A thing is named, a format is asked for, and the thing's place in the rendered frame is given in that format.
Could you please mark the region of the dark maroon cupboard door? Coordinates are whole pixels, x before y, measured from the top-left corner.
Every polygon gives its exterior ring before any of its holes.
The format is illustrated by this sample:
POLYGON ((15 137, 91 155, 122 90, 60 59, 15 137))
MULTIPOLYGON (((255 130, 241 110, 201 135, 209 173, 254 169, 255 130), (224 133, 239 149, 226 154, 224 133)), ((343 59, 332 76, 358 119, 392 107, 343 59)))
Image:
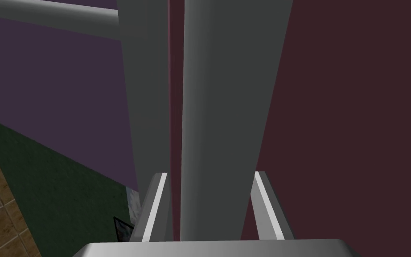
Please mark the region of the dark maroon cupboard door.
POLYGON ((293 0, 257 170, 297 239, 411 257, 411 0, 293 0))

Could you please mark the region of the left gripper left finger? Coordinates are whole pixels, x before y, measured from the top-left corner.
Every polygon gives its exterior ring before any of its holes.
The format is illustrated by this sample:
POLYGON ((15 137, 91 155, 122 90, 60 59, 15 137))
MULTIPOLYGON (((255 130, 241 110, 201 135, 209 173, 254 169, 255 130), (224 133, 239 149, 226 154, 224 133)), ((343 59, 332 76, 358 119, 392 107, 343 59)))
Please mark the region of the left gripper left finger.
POLYGON ((173 241, 171 205, 169 174, 154 174, 130 241, 173 241))

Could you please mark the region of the purple cupboard door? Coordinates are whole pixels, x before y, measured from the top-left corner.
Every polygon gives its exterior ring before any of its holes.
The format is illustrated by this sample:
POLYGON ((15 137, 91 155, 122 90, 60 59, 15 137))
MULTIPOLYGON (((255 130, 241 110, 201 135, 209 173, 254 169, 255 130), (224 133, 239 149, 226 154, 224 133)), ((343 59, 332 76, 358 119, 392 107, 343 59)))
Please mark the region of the purple cupboard door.
POLYGON ((120 40, 0 18, 0 123, 137 188, 120 40))

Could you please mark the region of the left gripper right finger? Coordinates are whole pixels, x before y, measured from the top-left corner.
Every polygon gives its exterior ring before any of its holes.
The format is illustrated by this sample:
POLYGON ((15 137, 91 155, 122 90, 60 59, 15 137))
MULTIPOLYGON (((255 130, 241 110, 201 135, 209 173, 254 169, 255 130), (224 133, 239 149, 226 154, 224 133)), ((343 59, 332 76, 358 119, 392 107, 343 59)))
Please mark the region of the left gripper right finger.
POLYGON ((264 172, 255 172, 251 202, 260 240, 293 240, 292 229, 264 172))

